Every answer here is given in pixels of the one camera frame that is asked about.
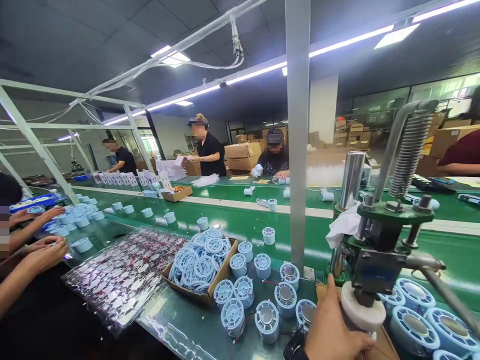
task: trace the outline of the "ceiling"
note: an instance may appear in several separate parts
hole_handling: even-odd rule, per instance
[[[241,2],[0,1],[0,78],[86,92],[144,62],[164,45],[178,43]],[[310,42],[348,39],[365,24],[426,2],[312,0]],[[375,38],[317,56],[311,61],[311,77],[339,72],[339,97],[346,98],[475,72],[480,58],[479,6],[430,19],[399,44],[373,51]],[[268,0],[237,19],[237,27],[245,51],[241,67],[152,68],[128,86],[104,95],[149,104],[199,86],[203,79],[210,82],[286,53],[284,0]],[[229,65],[234,60],[229,27],[184,53],[196,62]],[[169,106],[162,112],[191,116],[202,111],[233,120],[253,113],[285,112],[286,99],[286,78],[279,70],[196,98],[195,108]]]

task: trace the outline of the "woman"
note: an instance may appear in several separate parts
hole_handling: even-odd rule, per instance
[[[188,160],[200,162],[202,176],[217,174],[227,176],[227,169],[224,164],[225,148],[215,136],[209,133],[209,121],[202,114],[197,114],[188,122],[193,136],[199,141],[196,144],[198,156],[192,155]]]
[[[284,144],[284,133],[278,128],[268,130],[266,148],[267,150],[260,154],[257,162],[263,168],[262,175],[277,178],[289,177],[289,151]]]

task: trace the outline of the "maroon shirt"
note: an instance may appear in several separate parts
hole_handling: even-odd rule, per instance
[[[438,166],[480,164],[480,130],[469,133],[450,146]]]

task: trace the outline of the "black t-shirt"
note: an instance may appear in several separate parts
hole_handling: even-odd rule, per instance
[[[265,150],[260,154],[257,164],[263,168],[263,176],[275,176],[280,171],[290,169],[289,151],[285,146],[276,154]]]
[[[224,163],[225,148],[215,136],[207,132],[203,145],[201,141],[196,144],[196,151],[198,152],[199,157],[220,153],[220,159],[217,161],[200,162],[202,176],[209,176],[212,174],[227,176],[227,169],[225,168]]]
[[[115,153],[116,162],[124,161],[123,167],[120,169],[121,173],[133,173],[135,176],[137,175],[137,164],[135,164],[134,156],[130,151],[128,151],[123,146]]]

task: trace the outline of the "metal spring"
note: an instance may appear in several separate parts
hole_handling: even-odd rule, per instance
[[[388,193],[393,198],[403,198],[412,183],[422,149],[429,133],[432,116],[426,110],[416,110],[407,120],[400,143],[393,179]]]

